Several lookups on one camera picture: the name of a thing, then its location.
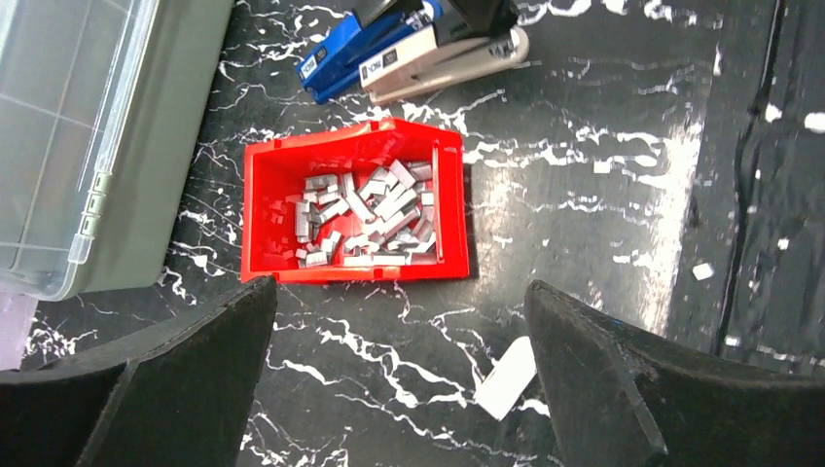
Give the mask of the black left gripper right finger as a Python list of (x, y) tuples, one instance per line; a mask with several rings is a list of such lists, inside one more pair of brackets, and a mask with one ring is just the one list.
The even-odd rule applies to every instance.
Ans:
[(544, 281), (524, 313), (567, 466), (820, 466), (824, 382), (702, 353)]

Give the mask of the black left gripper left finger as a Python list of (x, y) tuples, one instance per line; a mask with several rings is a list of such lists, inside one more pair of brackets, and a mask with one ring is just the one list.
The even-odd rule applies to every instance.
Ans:
[(31, 371), (1, 375), (5, 466), (233, 466), (276, 314), (259, 277)]

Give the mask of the black silver stapler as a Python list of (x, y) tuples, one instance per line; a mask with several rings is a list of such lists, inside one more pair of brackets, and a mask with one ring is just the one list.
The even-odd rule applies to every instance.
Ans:
[(450, 1), (439, 18), (364, 61), (361, 87), (384, 105), (513, 69), (529, 52), (519, 16), (513, 1)]

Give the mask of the blue stapler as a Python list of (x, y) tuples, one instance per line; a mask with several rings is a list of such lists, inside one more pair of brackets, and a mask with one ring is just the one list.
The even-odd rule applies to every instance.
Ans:
[(444, 12), (439, 1), (369, 0), (343, 19), (296, 66), (303, 89), (325, 104), (360, 81), (359, 65)]

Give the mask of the red plastic bin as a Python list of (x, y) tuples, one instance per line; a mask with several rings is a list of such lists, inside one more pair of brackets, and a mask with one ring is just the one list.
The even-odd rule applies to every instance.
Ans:
[(249, 145), (240, 276), (465, 278), (462, 140), (389, 118)]

